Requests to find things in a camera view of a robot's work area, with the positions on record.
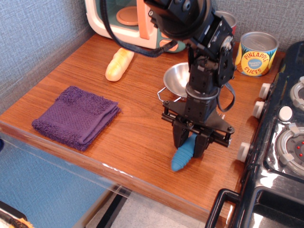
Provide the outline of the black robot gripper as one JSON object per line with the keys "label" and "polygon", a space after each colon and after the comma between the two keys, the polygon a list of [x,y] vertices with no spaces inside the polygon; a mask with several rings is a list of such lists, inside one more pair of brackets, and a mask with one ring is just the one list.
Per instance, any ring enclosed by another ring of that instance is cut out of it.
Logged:
{"label": "black robot gripper", "polygon": [[216,111],[217,99],[197,99],[188,96],[185,102],[165,100],[162,118],[172,124],[174,146],[179,148],[195,133],[194,158],[199,158],[210,143],[228,147],[235,132]]}

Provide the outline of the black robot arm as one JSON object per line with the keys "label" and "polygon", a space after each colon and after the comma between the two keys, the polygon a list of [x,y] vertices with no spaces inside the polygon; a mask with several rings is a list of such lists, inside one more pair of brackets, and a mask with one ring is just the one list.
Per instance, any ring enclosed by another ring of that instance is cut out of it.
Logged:
{"label": "black robot arm", "polygon": [[219,95],[234,77],[233,30],[209,0],[148,0],[152,23],[168,38],[188,47],[186,101],[164,101],[163,119],[173,126],[176,147],[196,134],[194,157],[210,143],[228,146],[234,128],[217,113]]}

